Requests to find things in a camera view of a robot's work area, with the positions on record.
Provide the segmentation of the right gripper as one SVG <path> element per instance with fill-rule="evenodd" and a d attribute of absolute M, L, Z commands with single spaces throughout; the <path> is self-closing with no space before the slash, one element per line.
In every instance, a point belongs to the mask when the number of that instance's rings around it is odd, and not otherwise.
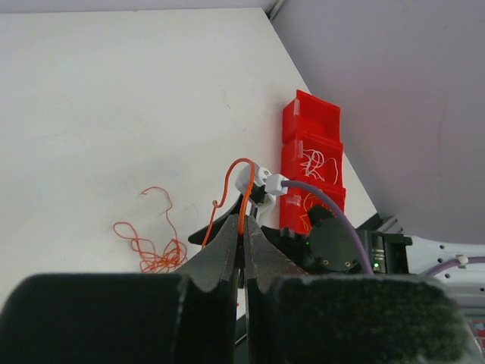
<path fill-rule="evenodd" d="M 223 215 L 212 219 L 211 227 L 200 228 L 188 241 L 198 246 L 203 242 L 208 245 L 227 220 L 233 220 L 238 231 L 241 205 L 242 200 L 235 201 Z M 358 274 L 360 263 L 355 244 L 340 221 L 323 206 L 310 208 L 307 216 L 310 222 L 307 234 L 298 234 L 287 227 L 277 230 L 263 226 L 261 230 L 270 243 L 309 274 Z"/>

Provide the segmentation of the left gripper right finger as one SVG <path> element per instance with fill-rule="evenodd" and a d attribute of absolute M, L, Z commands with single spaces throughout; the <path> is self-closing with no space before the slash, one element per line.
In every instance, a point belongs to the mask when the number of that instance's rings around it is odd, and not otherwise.
<path fill-rule="evenodd" d="M 283 363 L 281 308 L 277 289 L 286 276 L 304 275 L 264 235 L 251 216 L 242 238 L 246 293 L 246 327 L 250 363 Z"/>

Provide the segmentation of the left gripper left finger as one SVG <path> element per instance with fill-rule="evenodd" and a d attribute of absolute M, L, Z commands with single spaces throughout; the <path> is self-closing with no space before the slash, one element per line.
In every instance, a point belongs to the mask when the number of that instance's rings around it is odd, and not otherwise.
<path fill-rule="evenodd" d="M 182 277 L 177 312 L 177 363 L 232 363 L 235 347 L 238 217 L 177 270 Z"/>

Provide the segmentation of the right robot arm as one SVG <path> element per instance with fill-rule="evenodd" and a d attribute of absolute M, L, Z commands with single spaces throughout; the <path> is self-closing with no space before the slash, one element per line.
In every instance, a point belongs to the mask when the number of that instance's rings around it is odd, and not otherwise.
<path fill-rule="evenodd" d="M 357 249 L 340 222 L 321 205 L 303 217 L 307 233 L 285 224 L 281 229 L 263 226 L 262 233 L 285 256 L 312 274 L 363 271 Z M 363 247 L 377 274 L 422 274 L 442 281 L 465 307 L 484 305 L 484 248 L 473 244 L 439 243 L 409 237 L 397 221 L 372 216 L 357 227 Z"/>

